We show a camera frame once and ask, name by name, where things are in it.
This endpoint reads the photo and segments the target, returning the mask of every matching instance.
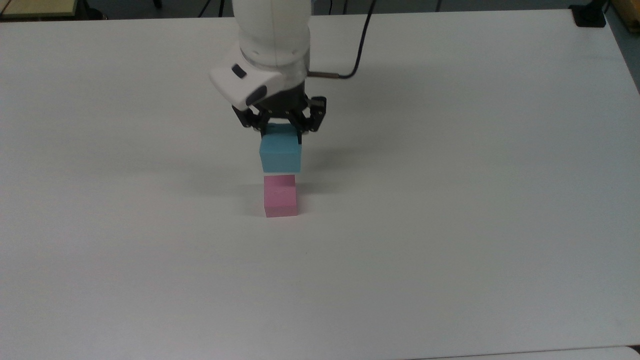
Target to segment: table surface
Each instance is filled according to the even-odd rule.
[[[73,16],[76,13],[77,0],[7,0],[6,8],[1,3],[2,17],[47,17]]]
[[[470,356],[465,360],[640,360],[640,355],[628,347],[612,347]]]
[[[313,17],[347,72],[364,17]],[[0,24],[7,359],[388,360],[640,343],[640,96],[566,10],[375,15],[265,218],[233,19]]]

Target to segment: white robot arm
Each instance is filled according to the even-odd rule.
[[[245,127],[264,134],[270,118],[288,119],[299,134],[317,131],[326,98],[309,99],[310,0],[234,0],[239,41],[209,74]],[[250,106],[257,108],[254,114]],[[302,113],[310,108],[311,116]]]

